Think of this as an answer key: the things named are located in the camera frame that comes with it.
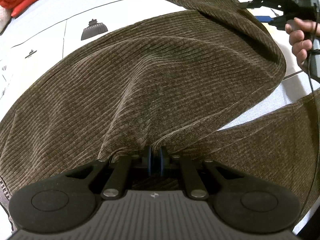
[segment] silver rivet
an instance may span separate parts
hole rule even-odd
[[[206,195],[207,193],[202,189],[194,189],[193,191],[191,191],[191,196],[193,197],[201,198],[205,197]]]
[[[119,191],[114,188],[108,188],[103,191],[103,194],[106,197],[116,197],[119,194]]]

